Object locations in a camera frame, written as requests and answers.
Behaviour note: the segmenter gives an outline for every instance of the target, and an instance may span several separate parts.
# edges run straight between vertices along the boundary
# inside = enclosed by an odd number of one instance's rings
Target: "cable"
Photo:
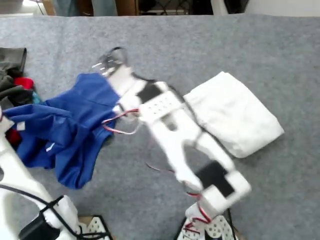
[[[230,208],[228,208],[227,212],[228,212],[228,218],[229,218],[229,221],[230,221],[230,226],[231,226],[231,230],[232,230],[233,239],[234,239],[234,240],[237,240],[236,233],[235,233],[235,227],[234,227],[234,224],[233,224],[233,222],[232,222],[232,217],[231,217],[231,210],[230,210]]]
[[[36,4],[38,5],[38,8],[40,9],[40,12],[42,13],[42,16],[44,16],[44,12],[42,11],[42,9],[41,9],[41,7],[40,7],[39,2],[36,1]]]
[[[54,200],[52,202],[47,202],[45,200],[43,200],[42,198],[36,196],[36,195],[33,195],[29,192],[26,192],[26,191],[23,191],[23,190],[20,190],[18,188],[15,188],[15,187],[11,187],[11,186],[7,186],[7,185],[3,185],[3,184],[0,184],[0,189],[5,189],[5,190],[8,190],[8,191],[11,191],[11,192],[14,192],[14,193],[17,193],[17,194],[20,194],[20,195],[23,195],[23,196],[26,196],[28,198],[31,198],[31,199],[34,199],[36,201],[38,201],[39,203],[41,204],[44,204],[46,207],[45,208],[49,208],[51,209],[51,211],[54,213],[54,215],[56,216],[56,218],[62,223],[62,225],[74,236],[76,237],[77,240],[99,240],[101,238],[105,238],[105,237],[108,237],[108,236],[111,236],[110,232],[94,232],[94,233],[81,233],[81,234],[77,234],[76,232],[74,232],[71,227],[66,223],[66,221],[64,220],[64,218],[56,211],[56,209],[54,208],[54,205],[53,203],[55,203],[57,201]]]
[[[121,130],[118,130],[118,129],[115,129],[115,128],[112,128],[112,127],[109,127],[107,126],[107,123],[109,123],[110,121],[113,121],[113,120],[116,120],[118,118],[121,118],[125,115],[127,115],[128,113],[138,113],[139,112],[139,109],[138,108],[134,108],[134,109],[131,109],[131,110],[127,110],[127,111],[124,111],[123,113],[117,115],[117,116],[114,116],[112,118],[109,118],[109,119],[106,119],[106,120],[103,120],[102,121],[102,127],[107,130],[107,131],[110,131],[112,133],[117,133],[117,134],[125,134],[125,135],[133,135],[135,134],[138,129],[140,128],[141,126],[141,123],[140,121],[138,122],[138,125],[135,127],[135,129],[131,132],[127,132],[127,131],[121,131]]]

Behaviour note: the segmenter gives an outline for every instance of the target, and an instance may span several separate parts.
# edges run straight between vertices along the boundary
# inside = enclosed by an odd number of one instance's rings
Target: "red wire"
[[[117,116],[114,116],[114,117],[112,117],[112,118],[109,118],[109,119],[106,119],[106,120],[102,121],[102,123],[101,123],[101,124],[102,124],[102,127],[103,127],[105,130],[110,131],[110,132],[112,132],[112,133],[126,134],[126,133],[123,132],[123,131],[120,131],[120,130],[111,128],[111,127],[107,126],[106,124],[107,124],[108,122],[110,122],[110,121],[113,121],[113,120],[115,120],[115,119],[121,118],[121,117],[123,117],[124,115],[127,115],[128,113],[137,113],[137,112],[139,112],[139,109],[138,109],[138,108],[126,110],[126,111],[124,111],[123,113],[121,113],[121,114],[119,114],[119,115],[117,115]]]

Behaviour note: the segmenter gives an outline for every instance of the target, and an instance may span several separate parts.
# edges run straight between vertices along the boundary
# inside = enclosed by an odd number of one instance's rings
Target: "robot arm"
[[[251,191],[250,184],[213,136],[185,110],[181,96],[165,82],[137,76],[128,66],[126,57],[123,59],[114,57],[111,51],[94,68],[120,96],[114,111],[121,114],[138,109],[139,120],[165,152],[176,179],[199,193],[197,203],[188,208],[186,216],[192,220],[205,215],[212,220],[247,195]],[[215,177],[205,185],[188,166],[184,145],[195,146],[214,162],[216,171],[206,172],[206,175]]]

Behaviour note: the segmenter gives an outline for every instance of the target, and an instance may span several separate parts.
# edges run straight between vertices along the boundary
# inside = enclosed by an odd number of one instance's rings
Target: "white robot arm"
[[[121,57],[114,54],[119,51]],[[120,96],[114,111],[121,114],[138,109],[139,120],[147,126],[165,152],[176,179],[198,193],[197,203],[187,209],[186,216],[190,220],[205,216],[207,220],[202,224],[210,222],[247,195],[251,191],[250,184],[236,170],[214,136],[199,124],[183,97],[163,81],[137,76],[128,66],[124,51],[116,47],[93,66]],[[127,117],[136,116],[129,113]],[[195,146],[213,161],[204,174],[205,184],[189,168],[184,145]]]
[[[88,233],[78,221],[78,211],[66,195],[54,200],[45,187],[37,182],[7,141],[5,132],[14,123],[0,107],[0,238],[4,240],[78,240],[104,238],[109,233]],[[19,194],[39,208],[38,216],[18,231],[13,219],[12,198]]]

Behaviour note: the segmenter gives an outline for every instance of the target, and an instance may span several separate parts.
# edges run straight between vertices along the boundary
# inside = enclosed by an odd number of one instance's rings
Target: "floor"
[[[38,5],[30,0],[0,0],[0,17],[40,16],[41,11],[46,14],[42,3]]]

